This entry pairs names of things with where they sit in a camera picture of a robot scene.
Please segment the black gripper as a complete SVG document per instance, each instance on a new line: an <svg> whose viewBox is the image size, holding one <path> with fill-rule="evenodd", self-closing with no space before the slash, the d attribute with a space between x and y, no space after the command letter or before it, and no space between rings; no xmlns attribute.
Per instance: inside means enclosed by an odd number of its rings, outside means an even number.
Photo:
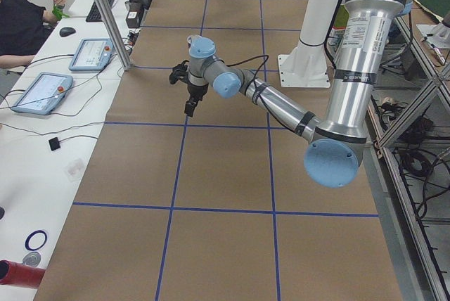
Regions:
<svg viewBox="0 0 450 301"><path fill-rule="evenodd" d="M207 93L209 84L195 85L191 82L188 83L187 89L189 92L189 99L185 103L184 113L193 117L198 102L203 99L203 96Z"/></svg>

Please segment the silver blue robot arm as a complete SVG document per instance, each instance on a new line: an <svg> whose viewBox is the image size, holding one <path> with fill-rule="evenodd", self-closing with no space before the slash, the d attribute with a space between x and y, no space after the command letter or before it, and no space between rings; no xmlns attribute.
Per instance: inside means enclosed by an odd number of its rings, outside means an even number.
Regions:
<svg viewBox="0 0 450 301"><path fill-rule="evenodd" d="M312 112L261 81L249 70L231 68L216 57L211 39L188 39L188 85L212 87L220 96L247 96L282 125L308 140L307 174L318 184L338 188L350 183L362 161L363 121L376 82L392 20L406 0L346 0L347 28L337 58L326 116Z"/></svg>

